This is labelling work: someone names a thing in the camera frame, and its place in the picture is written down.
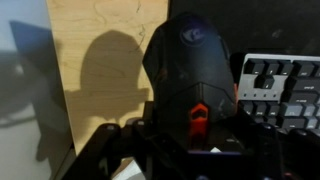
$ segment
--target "gaming mouse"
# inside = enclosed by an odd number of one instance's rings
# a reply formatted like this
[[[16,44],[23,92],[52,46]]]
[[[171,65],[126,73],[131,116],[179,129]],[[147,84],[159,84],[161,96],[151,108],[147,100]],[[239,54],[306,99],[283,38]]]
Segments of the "gaming mouse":
[[[160,25],[143,66],[154,92],[156,122],[181,136],[176,140],[203,139],[210,124],[235,114],[228,50],[205,18],[184,13]],[[176,126],[181,132],[170,131]]]

